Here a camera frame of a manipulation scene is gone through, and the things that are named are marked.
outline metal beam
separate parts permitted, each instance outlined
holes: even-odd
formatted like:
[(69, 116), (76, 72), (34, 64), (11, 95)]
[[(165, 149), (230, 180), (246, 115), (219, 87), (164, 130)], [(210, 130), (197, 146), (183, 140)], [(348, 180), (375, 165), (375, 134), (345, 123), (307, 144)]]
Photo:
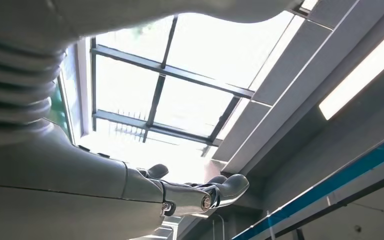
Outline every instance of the metal beam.
[[(90, 39), (90, 47), (97, 47), (97, 39), (95, 37)], [(97, 113), (97, 56), (91, 51), (90, 54), (90, 65), (92, 75), (92, 114)], [(93, 118), (92, 129), (97, 130), (97, 120)]]
[(254, 95), (254, 92), (249, 89), (233, 86), (221, 81), (217, 81), (213, 78), (192, 73), (173, 66), (165, 66), (165, 68), (162, 68), (161, 63), (157, 61), (149, 60), (140, 56), (122, 52), (99, 44), (96, 47), (91, 48), (90, 51), (93, 54), (112, 58), (114, 60), (122, 61), (144, 69), (155, 71), (163, 75), (185, 80), (194, 84), (199, 84), (202, 86), (221, 90), (223, 92), (233, 94), (237, 97), (251, 99), (251, 97)]
[(92, 115), (92, 117), (94, 119), (104, 119), (110, 122), (124, 124), (124, 125), (132, 126), (139, 129), (144, 129), (144, 130), (159, 133), (159, 134), (169, 135), (176, 138), (181, 138), (181, 139), (186, 139), (186, 140), (190, 140), (198, 143), (207, 144), (210, 146), (218, 147), (219, 146), (218, 144), (220, 143), (218, 139), (215, 141), (210, 141), (208, 137), (195, 135), (189, 132), (184, 132), (174, 127), (166, 126), (160, 123), (154, 123), (153, 125), (148, 126), (147, 121), (145, 120), (123, 116), (113, 112), (97, 110), (96, 113)]
[(220, 116), (218, 119), (217, 125), (215, 125), (214, 130), (212, 131), (211, 135), (209, 136), (209, 139), (216, 140), (217, 135), (219, 135), (220, 131), (222, 130), (223, 126), (226, 124), (226, 122), (229, 120), (229, 117), (231, 116), (233, 110), (236, 108), (236, 105), (239, 103), (240, 98), (239, 97), (233, 97), (232, 100), (230, 100), (229, 105), (227, 105), (226, 110), (224, 110), (223, 115)]
[(165, 47), (164, 58), (162, 59), (161, 68), (166, 68), (167, 58), (169, 57), (170, 47), (172, 46), (173, 36), (175, 35), (176, 25), (178, 23), (178, 17), (174, 16), (173, 23), (171, 24), (170, 33), (168, 34), (167, 47)]

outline window frame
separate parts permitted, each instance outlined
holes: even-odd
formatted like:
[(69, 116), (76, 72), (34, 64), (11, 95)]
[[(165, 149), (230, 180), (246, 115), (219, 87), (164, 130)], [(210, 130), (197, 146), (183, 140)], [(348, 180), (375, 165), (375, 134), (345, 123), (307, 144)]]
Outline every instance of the window frame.
[[(289, 12), (307, 18), (309, 11), (303, 9), (301, 6), (289, 10)], [(140, 57), (134, 54), (123, 52), (114, 48), (110, 48), (104, 45), (97, 44), (96, 38), (90, 39), (90, 59), (91, 59), (91, 81), (92, 81), (92, 128), (94, 131), (97, 130), (97, 119), (104, 119), (114, 123), (124, 124), (139, 129), (145, 130), (143, 136), (143, 143), (147, 140), (149, 131), (165, 134), (177, 138), (191, 140), (199, 143), (207, 144), (208, 147), (219, 147), (223, 140), (217, 139), (223, 126), (229, 120), (232, 112), (235, 110), (237, 104), (241, 98), (251, 99), (254, 95), (254, 91), (242, 87), (233, 86), (221, 81), (217, 81), (210, 77), (206, 77), (197, 73), (193, 73), (187, 70), (183, 70), (177, 67), (167, 65), (167, 58), (169, 56), (170, 47), (175, 34), (176, 25), (178, 22), (178, 15), (173, 16), (171, 28), (168, 35), (168, 41), (164, 52), (162, 62), (157, 62), (144, 57)], [(135, 119), (132, 117), (124, 116), (121, 114), (108, 112), (97, 109), (97, 56), (103, 56), (111, 58), (116, 61), (122, 61), (134, 66), (144, 68), (159, 73), (157, 84), (155, 87), (151, 109), (149, 111), (148, 120)], [(158, 104), (162, 95), (166, 76), (171, 76), (179, 79), (179, 81), (188, 81), (194, 84), (199, 84), (208, 88), (217, 89), (226, 93), (233, 94), (233, 97), (227, 105), (224, 113), (220, 116), (218, 123), (214, 127), (210, 136), (196, 135), (187, 131), (181, 131), (174, 127), (166, 126), (155, 122), (155, 115), (157, 112)]]

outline pipe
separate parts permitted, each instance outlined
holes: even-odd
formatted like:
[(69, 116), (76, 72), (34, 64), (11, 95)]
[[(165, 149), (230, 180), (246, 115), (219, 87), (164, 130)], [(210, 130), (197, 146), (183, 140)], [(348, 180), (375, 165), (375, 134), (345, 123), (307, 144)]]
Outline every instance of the pipe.
[(214, 230), (214, 220), (212, 221), (212, 240), (216, 240), (216, 230)]
[[(219, 216), (221, 218), (221, 224), (222, 224), (222, 229), (223, 229), (223, 240), (225, 240), (225, 220), (219, 214), (214, 214), (214, 215)], [(212, 231), (214, 233), (214, 220), (212, 221)]]

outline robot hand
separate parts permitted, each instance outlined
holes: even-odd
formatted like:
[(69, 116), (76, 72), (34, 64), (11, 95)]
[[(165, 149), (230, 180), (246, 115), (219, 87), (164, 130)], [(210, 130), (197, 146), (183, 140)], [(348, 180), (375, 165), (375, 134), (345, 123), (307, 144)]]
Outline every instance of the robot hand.
[[(138, 170), (144, 177), (152, 180), (161, 179), (169, 172), (162, 164), (157, 164), (149, 170)], [(247, 178), (241, 174), (229, 178), (219, 175), (206, 184), (176, 184), (164, 180), (159, 182), (164, 190), (164, 216), (201, 214), (209, 209), (230, 205), (240, 198), (250, 185)]]

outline glass pane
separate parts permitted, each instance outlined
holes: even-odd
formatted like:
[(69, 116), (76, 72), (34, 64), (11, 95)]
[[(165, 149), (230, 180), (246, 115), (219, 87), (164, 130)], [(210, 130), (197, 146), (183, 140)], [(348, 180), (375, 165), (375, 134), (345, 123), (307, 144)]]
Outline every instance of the glass pane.
[(167, 64), (248, 88), (293, 16), (284, 11), (250, 24), (182, 14)]
[(167, 76), (155, 122), (209, 136), (232, 97), (230, 93)]
[(48, 115), (46, 116), (46, 119), (59, 125), (64, 131), (64, 133), (67, 135), (67, 137), (69, 137), (72, 141), (71, 136), (69, 134), (67, 111), (63, 103), (63, 92), (58, 81), (55, 79), (53, 82), (55, 83), (56, 87), (52, 96), (50, 96), (51, 107)]
[(141, 143), (144, 139), (145, 130), (134, 126), (111, 122), (105, 119), (96, 119), (96, 131), (102, 135), (116, 141), (117, 143)]
[(155, 149), (165, 149), (166, 153), (178, 152), (181, 150), (184, 154), (187, 152), (187, 156), (189, 157), (200, 157), (203, 154), (204, 148), (207, 146), (204, 143), (152, 131), (148, 132), (146, 144)]
[(151, 70), (97, 55), (97, 109), (147, 120), (158, 75)]
[(96, 36), (96, 43), (161, 62), (166, 51), (173, 17)]

